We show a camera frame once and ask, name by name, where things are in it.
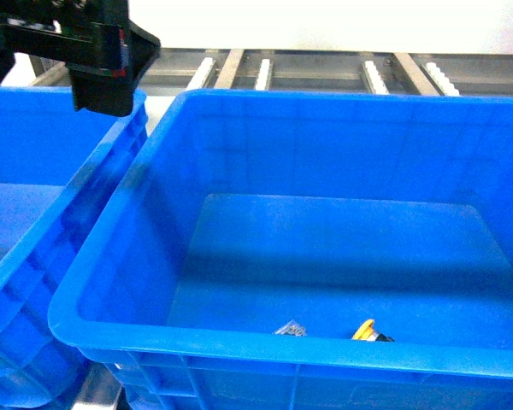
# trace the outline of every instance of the small metal part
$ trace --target small metal part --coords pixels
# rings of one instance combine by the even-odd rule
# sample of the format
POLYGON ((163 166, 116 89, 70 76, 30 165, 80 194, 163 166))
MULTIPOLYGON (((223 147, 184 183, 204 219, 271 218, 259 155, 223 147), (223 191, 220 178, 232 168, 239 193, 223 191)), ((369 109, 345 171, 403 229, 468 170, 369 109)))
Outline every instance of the small metal part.
POLYGON ((306 336, 306 328, 301 326, 296 320, 291 320, 275 331, 274 334, 301 337, 306 336))
POLYGON ((196 90, 198 88, 204 88, 207 83, 209 83, 209 79, 211 78, 211 74, 215 71, 216 60, 211 57, 206 57, 203 59, 202 63, 199 65, 198 70, 190 80, 190 83, 186 87, 186 90, 196 90))
POLYGON ((73 0, 74 7, 78 10, 83 10, 86 8, 87 0, 73 0))
POLYGON ((260 69, 258 70, 258 77, 256 78, 255 90, 269 90, 270 83, 272 82, 273 68, 274 64, 269 58, 265 58, 262 60, 260 64, 260 69))

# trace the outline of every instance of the metal frame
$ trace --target metal frame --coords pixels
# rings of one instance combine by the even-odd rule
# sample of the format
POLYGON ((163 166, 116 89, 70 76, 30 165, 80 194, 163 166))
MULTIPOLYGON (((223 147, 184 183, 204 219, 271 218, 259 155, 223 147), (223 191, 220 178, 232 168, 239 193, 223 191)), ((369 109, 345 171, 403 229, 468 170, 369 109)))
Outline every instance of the metal frame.
MULTIPOLYGON (((161 57, 139 87, 151 96, 175 96, 196 83, 201 87, 250 90, 255 89, 259 78, 265 78, 264 90, 366 93, 372 92, 372 87, 365 62, 374 63, 391 94, 445 94, 426 73, 425 66, 432 62, 461 95, 513 97, 513 56, 349 51, 162 49, 161 57), (198 69, 208 58, 214 64, 204 64, 202 77, 198 69), (262 71, 263 61, 270 61, 269 71, 262 71)), ((68 85, 67 74, 62 75, 56 84, 68 85)), ((47 84, 40 79, 36 83, 47 84)))

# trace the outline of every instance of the white roller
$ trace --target white roller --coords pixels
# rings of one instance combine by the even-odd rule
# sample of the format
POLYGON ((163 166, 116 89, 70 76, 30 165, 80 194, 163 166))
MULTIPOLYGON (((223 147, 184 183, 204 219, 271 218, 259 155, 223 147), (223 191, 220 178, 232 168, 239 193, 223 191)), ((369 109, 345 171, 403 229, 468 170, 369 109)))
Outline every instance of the white roller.
POLYGON ((366 61, 363 63, 363 75, 365 76, 370 91, 373 94, 386 95, 390 93, 373 61, 366 61))
POLYGON ((437 85, 445 96, 459 97, 460 91, 456 89, 454 84, 446 77, 445 73, 434 62, 429 62, 423 66, 424 71, 429 75, 431 80, 437 85))

